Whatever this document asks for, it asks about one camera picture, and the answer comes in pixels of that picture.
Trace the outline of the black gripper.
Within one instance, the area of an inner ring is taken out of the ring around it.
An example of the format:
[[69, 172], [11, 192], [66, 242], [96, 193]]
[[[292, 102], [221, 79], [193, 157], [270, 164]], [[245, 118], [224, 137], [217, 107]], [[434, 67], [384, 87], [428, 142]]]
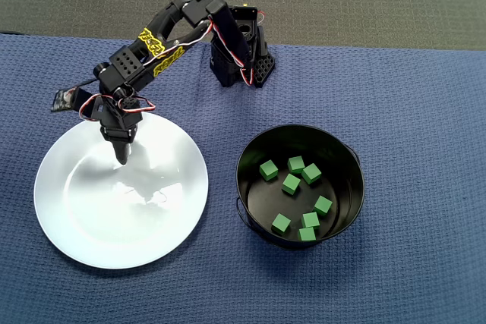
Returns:
[[112, 142], [117, 161], [126, 165], [142, 113], [123, 111], [111, 96], [94, 94], [81, 105], [81, 117], [100, 123], [100, 131], [105, 140]]

